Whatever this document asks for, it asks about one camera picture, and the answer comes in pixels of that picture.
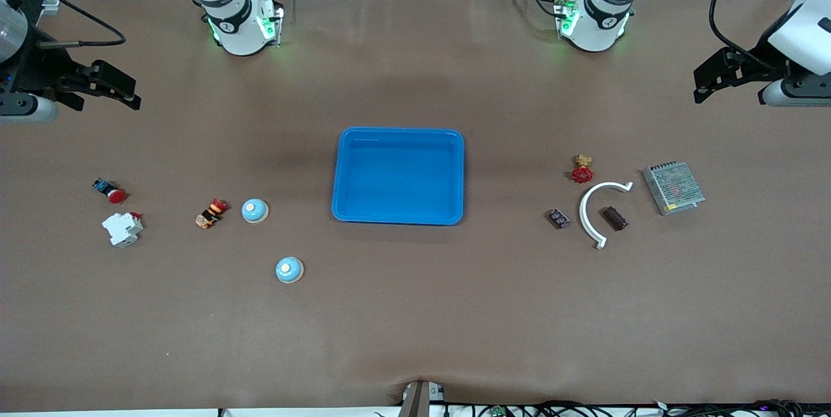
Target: blue tray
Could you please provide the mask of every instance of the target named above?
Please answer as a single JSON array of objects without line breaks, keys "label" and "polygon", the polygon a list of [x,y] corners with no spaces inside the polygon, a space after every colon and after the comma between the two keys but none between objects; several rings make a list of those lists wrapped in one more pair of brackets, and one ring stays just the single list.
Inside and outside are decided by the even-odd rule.
[{"label": "blue tray", "polygon": [[332,195],[349,222],[453,225],[465,198],[465,139],[454,130],[351,127]]}]

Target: blue and white round object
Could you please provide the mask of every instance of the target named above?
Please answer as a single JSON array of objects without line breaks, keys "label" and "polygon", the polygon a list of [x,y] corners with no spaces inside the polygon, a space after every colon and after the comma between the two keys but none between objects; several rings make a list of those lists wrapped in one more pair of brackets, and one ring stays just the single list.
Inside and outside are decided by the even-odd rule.
[{"label": "blue and white round object", "polygon": [[277,263],[277,278],[281,282],[291,284],[297,282],[303,277],[303,263],[295,257],[287,257]]},{"label": "blue and white round object", "polygon": [[268,204],[258,198],[252,198],[243,204],[243,219],[258,224],[268,217]]}]

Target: brown table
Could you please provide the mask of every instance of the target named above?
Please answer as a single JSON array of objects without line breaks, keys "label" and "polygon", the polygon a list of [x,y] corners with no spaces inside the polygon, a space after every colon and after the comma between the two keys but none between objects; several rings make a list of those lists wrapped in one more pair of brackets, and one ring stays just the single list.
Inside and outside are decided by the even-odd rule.
[{"label": "brown table", "polygon": [[[447,398],[592,403],[831,400],[831,110],[692,103],[719,42],[709,0],[638,0],[617,46],[559,42],[531,0],[285,0],[285,42],[234,58],[190,0],[81,3],[123,29],[105,58],[142,111],[89,99],[3,127],[3,411],[385,405]],[[721,0],[752,45],[788,3]],[[62,9],[61,39],[106,33]],[[330,215],[354,125],[449,127],[467,147],[456,227]],[[594,157],[588,189],[565,174]],[[707,201],[660,216],[639,170],[686,160]],[[117,181],[112,206],[90,185]],[[208,231],[214,197],[234,205]],[[260,225],[238,215],[261,197]],[[613,233],[597,211],[631,225]],[[575,224],[556,231],[544,212]],[[101,221],[143,213],[127,249]],[[306,264],[281,284],[286,255]]]}]

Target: white strip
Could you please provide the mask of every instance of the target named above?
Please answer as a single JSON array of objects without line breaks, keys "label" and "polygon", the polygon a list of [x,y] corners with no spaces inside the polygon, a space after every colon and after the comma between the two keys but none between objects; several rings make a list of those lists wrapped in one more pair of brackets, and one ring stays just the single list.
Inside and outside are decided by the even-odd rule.
[{"label": "white strip", "polygon": [[603,246],[606,246],[606,237],[602,236],[595,228],[591,225],[591,222],[588,221],[588,214],[586,214],[586,206],[588,205],[588,197],[591,196],[591,193],[594,193],[595,190],[600,188],[614,188],[620,192],[628,192],[632,189],[632,181],[626,183],[626,185],[621,185],[620,183],[614,183],[614,181],[606,181],[605,183],[597,183],[597,185],[592,186],[585,195],[582,196],[582,200],[580,200],[580,222],[582,223],[582,228],[586,230],[588,236],[596,240],[597,242],[597,249],[603,249]]}]

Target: white curved handle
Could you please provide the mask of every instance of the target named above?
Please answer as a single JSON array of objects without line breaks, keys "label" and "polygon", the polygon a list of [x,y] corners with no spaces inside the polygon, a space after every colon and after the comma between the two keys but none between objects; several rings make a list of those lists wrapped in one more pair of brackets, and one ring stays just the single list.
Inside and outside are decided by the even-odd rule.
[{"label": "white curved handle", "polygon": [[626,185],[621,185],[620,183],[614,183],[614,181],[606,181],[605,183],[597,183],[597,185],[592,186],[585,195],[582,196],[582,200],[580,200],[580,223],[582,223],[582,228],[588,233],[588,236],[593,238],[595,242],[597,242],[597,249],[603,249],[603,246],[606,246],[606,237],[602,236],[592,225],[591,222],[588,221],[588,214],[586,214],[586,206],[588,205],[588,197],[591,196],[591,193],[594,193],[595,190],[600,188],[615,188],[617,191],[620,192],[628,192],[632,189],[632,181],[626,183]]}]

